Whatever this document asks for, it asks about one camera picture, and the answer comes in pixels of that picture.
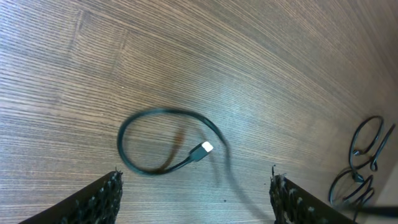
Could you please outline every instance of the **black wire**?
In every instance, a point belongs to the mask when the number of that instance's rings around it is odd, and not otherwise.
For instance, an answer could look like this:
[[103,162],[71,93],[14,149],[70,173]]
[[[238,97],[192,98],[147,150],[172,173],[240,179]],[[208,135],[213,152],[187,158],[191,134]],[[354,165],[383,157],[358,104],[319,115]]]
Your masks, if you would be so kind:
[[128,119],[126,119],[120,129],[119,129],[119,133],[118,133],[118,140],[117,140],[117,145],[118,145],[118,151],[119,151],[119,155],[121,157],[121,159],[123,160],[123,162],[125,163],[125,165],[127,165],[127,167],[131,170],[133,170],[134,172],[137,172],[139,174],[145,174],[145,175],[162,175],[162,174],[168,174],[171,173],[173,171],[178,170],[179,168],[187,165],[188,163],[192,162],[192,160],[187,157],[184,161],[180,162],[179,164],[172,166],[168,169],[164,169],[164,170],[158,170],[158,169],[154,169],[154,170],[145,170],[142,169],[140,167],[138,167],[137,165],[135,165],[126,155],[125,150],[123,148],[123,138],[124,138],[124,134],[127,130],[127,127],[129,125],[131,125],[133,122],[135,122],[137,119],[145,117],[145,116],[149,116],[149,115],[158,115],[158,114],[179,114],[179,115],[185,115],[185,116],[189,116],[192,118],[195,118],[199,121],[201,121],[202,123],[204,123],[205,125],[207,125],[220,139],[220,141],[224,144],[225,147],[228,147],[228,143],[226,142],[225,138],[223,137],[221,131],[217,128],[217,126],[211,122],[208,118],[204,117],[201,114],[198,114],[196,112],[193,111],[187,111],[187,110],[179,110],[179,109],[173,109],[173,108],[156,108],[156,109],[151,109],[151,110],[146,110],[146,111],[141,111],[139,113],[136,113],[132,116],[130,116]]
[[180,110],[180,109],[174,109],[174,108],[156,108],[156,109],[151,109],[151,110],[145,110],[141,111],[139,113],[136,113],[132,116],[130,116],[128,119],[126,119],[118,133],[118,139],[117,139],[117,145],[118,145],[118,151],[121,159],[127,165],[129,169],[131,169],[134,172],[137,172],[139,174],[144,174],[144,175],[161,175],[161,174],[167,174],[170,172],[173,172],[184,165],[188,164],[190,161],[182,161],[181,163],[177,164],[176,166],[173,166],[169,169],[166,170],[144,170],[141,169],[140,167],[136,166],[133,162],[131,162],[126,153],[124,152],[123,148],[123,137],[124,133],[127,130],[127,127],[132,124],[135,120],[138,118],[144,117],[144,116],[149,116],[149,115],[157,115],[157,114],[179,114],[179,115],[185,115],[185,116],[190,116],[192,118],[195,118],[202,123],[204,123],[206,126],[208,126],[218,137],[218,139],[221,141],[225,148],[225,170],[227,173],[227,178],[229,181],[229,184],[231,184],[232,189],[234,190],[235,194],[238,196],[240,201],[247,206],[248,210],[255,215],[259,220],[270,220],[272,217],[270,217],[268,214],[264,213],[259,207],[257,207],[254,202],[245,194],[243,189],[239,186],[238,181],[236,181],[235,176],[232,172],[232,167],[231,167],[231,148],[221,133],[220,129],[211,122],[208,118],[204,117],[201,114],[198,114],[193,111],[187,111],[187,110]]
[[[375,135],[375,137],[373,138],[372,142],[369,144],[369,146],[365,149],[365,150],[360,150],[360,149],[355,149],[355,142],[358,138],[359,132],[360,130],[363,128],[363,126],[365,124],[367,124],[370,120],[372,119],[378,119],[380,121],[380,125],[379,125],[379,129]],[[330,186],[330,190],[329,190],[329,202],[330,204],[333,205],[333,192],[335,190],[336,184],[337,182],[346,174],[351,174],[352,178],[355,180],[355,182],[361,182],[363,181],[363,177],[358,174],[358,170],[362,169],[364,166],[370,164],[370,169],[375,172],[378,170],[377,168],[377,159],[382,151],[382,149],[384,148],[384,146],[386,145],[387,140],[389,139],[392,131],[395,128],[395,124],[393,124],[390,129],[388,130],[387,134],[384,136],[384,139],[382,140],[382,142],[380,143],[380,146],[378,147],[376,153],[366,162],[364,162],[361,165],[358,166],[354,166],[353,165],[353,156],[360,156],[360,155],[364,155],[367,152],[369,152],[371,150],[371,148],[373,147],[373,145],[376,143],[376,141],[379,139],[380,133],[382,131],[382,127],[384,125],[384,119],[381,116],[371,116],[368,119],[365,119],[356,129],[353,139],[351,140],[351,145],[349,147],[349,156],[348,156],[348,162],[349,162],[349,166],[350,169],[340,173],[339,175],[337,175],[337,177],[334,179],[333,183]],[[360,208],[374,195],[374,188],[372,187],[372,183],[373,183],[373,175],[370,175],[365,181],[362,182],[362,184],[356,189],[354,190],[351,194],[349,194],[346,197],[343,197],[343,201],[347,202],[351,197],[354,197],[354,195],[356,195],[366,184],[368,184],[368,187],[365,190],[365,193],[361,194],[354,202],[349,203],[347,206],[349,208],[357,208],[355,209],[355,214],[354,214],[354,222],[356,217],[358,216],[358,212],[360,210]]]

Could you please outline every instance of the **wood grain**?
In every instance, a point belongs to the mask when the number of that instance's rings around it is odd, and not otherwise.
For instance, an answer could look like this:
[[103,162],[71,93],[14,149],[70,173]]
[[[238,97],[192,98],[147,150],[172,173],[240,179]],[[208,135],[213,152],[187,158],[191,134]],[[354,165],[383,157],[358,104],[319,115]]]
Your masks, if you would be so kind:
[[[326,201],[357,125],[372,114],[386,125],[398,119],[396,1],[0,6],[2,223],[52,206],[115,166],[124,171],[118,223],[273,223],[272,165]],[[208,139],[216,145],[209,158],[160,177],[127,169],[116,150],[119,125],[159,106],[197,111],[220,127],[251,205],[229,185],[220,143],[187,118],[139,121],[128,155],[159,167]],[[379,157],[376,195],[397,143],[395,132]]]

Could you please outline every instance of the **black plastic object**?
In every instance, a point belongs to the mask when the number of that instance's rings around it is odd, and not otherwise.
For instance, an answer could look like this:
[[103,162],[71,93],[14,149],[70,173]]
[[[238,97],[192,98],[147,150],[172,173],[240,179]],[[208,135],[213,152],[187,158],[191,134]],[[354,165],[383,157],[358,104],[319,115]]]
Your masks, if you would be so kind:
[[110,172],[60,203],[21,223],[115,223],[123,194],[121,176],[120,171]]
[[272,175],[269,195],[276,217],[275,224],[353,223],[283,175]]

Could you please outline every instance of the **wooden table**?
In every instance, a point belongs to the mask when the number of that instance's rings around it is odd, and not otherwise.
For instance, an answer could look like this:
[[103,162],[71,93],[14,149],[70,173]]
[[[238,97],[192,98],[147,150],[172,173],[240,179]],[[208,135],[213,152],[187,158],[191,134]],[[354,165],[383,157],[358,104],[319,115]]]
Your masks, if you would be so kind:
[[[372,114],[388,126],[398,119],[396,1],[0,5],[0,222],[22,221],[116,166],[118,223],[273,223],[272,165],[326,202],[358,124]],[[158,167],[175,154],[174,164],[204,139],[211,156],[159,177],[127,169],[119,125],[160,106],[219,126],[250,202],[229,185],[215,136],[187,118],[140,120],[129,156]],[[379,158],[376,196],[396,146],[397,131]]]

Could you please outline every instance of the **usb connector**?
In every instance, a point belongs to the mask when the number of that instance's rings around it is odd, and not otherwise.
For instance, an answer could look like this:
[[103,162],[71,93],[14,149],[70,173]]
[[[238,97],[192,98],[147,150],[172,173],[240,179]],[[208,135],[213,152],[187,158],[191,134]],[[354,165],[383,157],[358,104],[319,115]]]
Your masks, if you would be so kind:
[[211,152],[211,150],[213,150],[213,146],[210,144],[210,142],[205,141],[197,145],[190,151],[189,158],[191,159],[191,161],[198,162],[199,160],[207,156]]

